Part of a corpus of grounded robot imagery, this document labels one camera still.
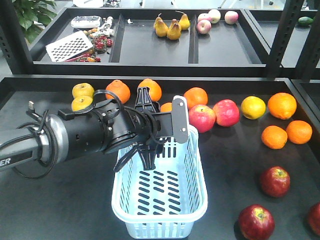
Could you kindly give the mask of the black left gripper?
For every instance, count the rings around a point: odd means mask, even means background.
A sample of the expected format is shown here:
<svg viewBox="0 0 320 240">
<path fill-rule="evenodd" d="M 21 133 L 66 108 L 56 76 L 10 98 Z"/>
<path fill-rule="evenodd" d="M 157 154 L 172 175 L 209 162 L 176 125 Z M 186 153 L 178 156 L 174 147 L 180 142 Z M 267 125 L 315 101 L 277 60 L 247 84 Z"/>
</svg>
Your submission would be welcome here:
<svg viewBox="0 0 320 240">
<path fill-rule="evenodd" d="M 151 102 L 147 108 L 124 107 L 134 124 L 133 142 L 139 150 L 162 150 L 168 139 L 174 136 L 172 113 L 159 112 L 157 107 L 156 102 Z"/>
</svg>

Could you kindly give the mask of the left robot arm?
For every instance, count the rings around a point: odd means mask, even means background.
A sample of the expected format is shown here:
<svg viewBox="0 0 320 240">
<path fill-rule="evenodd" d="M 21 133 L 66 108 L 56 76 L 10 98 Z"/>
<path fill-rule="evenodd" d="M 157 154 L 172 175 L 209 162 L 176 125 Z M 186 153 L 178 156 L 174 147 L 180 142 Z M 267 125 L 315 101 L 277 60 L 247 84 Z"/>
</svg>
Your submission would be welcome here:
<svg viewBox="0 0 320 240">
<path fill-rule="evenodd" d="M 94 94 L 110 99 L 93 100 L 81 110 L 60 109 L 57 114 L 37 114 L 30 105 L 26 113 L 31 122 L 0 134 L 0 169 L 17 171 L 19 165 L 35 161 L 49 173 L 57 163 L 126 147 L 131 150 L 117 161 L 115 171 L 136 153 L 147 169 L 153 169 L 155 155 L 175 135 L 172 116 L 160 112 L 146 87 L 138 90 L 134 107 L 125 106 L 109 90 Z"/>
</svg>

